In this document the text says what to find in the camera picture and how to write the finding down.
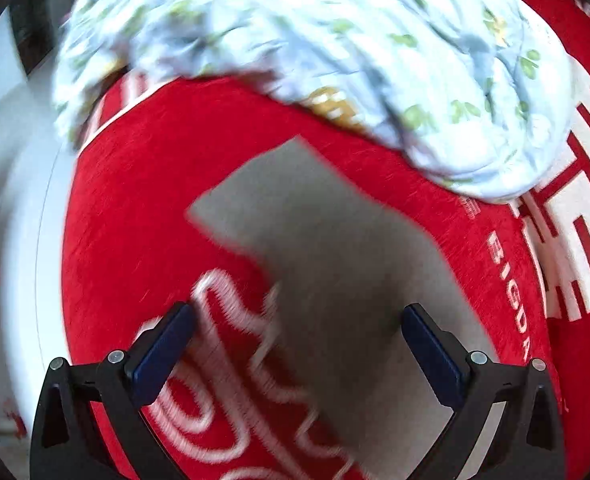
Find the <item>white lettering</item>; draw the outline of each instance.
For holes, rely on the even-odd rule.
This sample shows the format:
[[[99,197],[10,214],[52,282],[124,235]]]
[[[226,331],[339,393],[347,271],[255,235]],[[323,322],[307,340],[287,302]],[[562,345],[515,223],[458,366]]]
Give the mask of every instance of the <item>white lettering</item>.
[[[573,132],[590,158],[590,127],[578,111],[575,111]],[[562,283],[562,292],[566,303],[569,304],[570,298],[574,299],[575,297],[571,281],[577,279],[586,312],[589,313],[590,266],[586,256],[586,249],[582,245],[574,225],[574,221],[579,216],[583,216],[590,234],[590,182],[586,174],[583,172],[578,174],[565,187],[560,189],[549,200],[547,208],[551,216],[555,218],[560,237],[564,240],[564,245],[566,245],[566,257],[572,269],[569,282]]]
[[[511,264],[507,262],[504,266],[504,269],[502,269],[502,274],[499,275],[499,277],[502,278],[502,281],[504,281],[508,276],[509,270],[511,270]]]
[[[524,348],[524,362],[526,362],[529,358],[529,352],[531,351],[531,338],[527,337],[522,342],[522,347]]]
[[[515,314],[515,324],[517,325],[517,330],[520,331],[520,334],[526,332],[528,324],[526,322],[526,313],[524,311],[523,305],[520,305],[520,310],[518,310],[517,314]]]
[[[502,258],[504,258],[504,250],[502,249],[502,246],[499,244],[498,234],[495,231],[493,231],[488,237],[486,243],[488,244],[488,250],[491,251],[491,258],[493,258],[493,263],[495,263],[496,265],[499,264],[499,262],[502,261]]]
[[[508,301],[511,302],[513,310],[517,310],[520,306],[520,289],[517,288],[517,282],[512,278],[506,285],[506,295],[508,296]]]
[[[471,220],[474,219],[476,215],[480,214],[480,206],[472,198],[461,196],[460,203],[464,206],[464,211],[466,211],[466,215]]]

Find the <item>white tile floor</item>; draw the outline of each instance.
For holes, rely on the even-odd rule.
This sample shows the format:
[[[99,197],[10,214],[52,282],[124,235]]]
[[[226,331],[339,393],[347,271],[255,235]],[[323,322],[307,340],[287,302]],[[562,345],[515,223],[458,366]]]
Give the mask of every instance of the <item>white tile floor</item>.
[[[54,136],[52,61],[0,102],[0,415],[11,399],[28,432],[48,362],[68,357],[60,248],[74,157]],[[4,452],[25,467],[26,449]]]

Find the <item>black bracket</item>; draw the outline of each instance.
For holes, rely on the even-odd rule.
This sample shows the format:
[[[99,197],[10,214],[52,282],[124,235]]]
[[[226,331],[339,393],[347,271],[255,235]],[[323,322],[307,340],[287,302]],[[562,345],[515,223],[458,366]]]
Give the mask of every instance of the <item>black bracket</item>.
[[[32,480],[115,480],[115,469],[98,431],[92,402],[104,406],[113,430],[141,480],[185,480],[141,415],[151,404],[195,330],[195,313],[176,303],[128,351],[102,362],[50,363],[37,408],[30,449]],[[421,305],[407,306],[401,328],[435,394],[454,413],[409,480],[457,478],[495,402],[506,402],[496,436],[477,480],[563,480],[564,451],[557,403],[546,365],[492,362],[468,353],[440,330]]]

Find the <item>floral blanket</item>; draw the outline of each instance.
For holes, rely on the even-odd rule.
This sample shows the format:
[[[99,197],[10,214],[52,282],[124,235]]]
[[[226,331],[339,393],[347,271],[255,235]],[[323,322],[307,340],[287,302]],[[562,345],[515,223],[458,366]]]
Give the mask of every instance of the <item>floral blanket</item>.
[[[55,76],[63,137],[76,144],[125,66],[240,75],[489,202],[539,181],[575,104],[568,55],[521,0],[77,0]]]

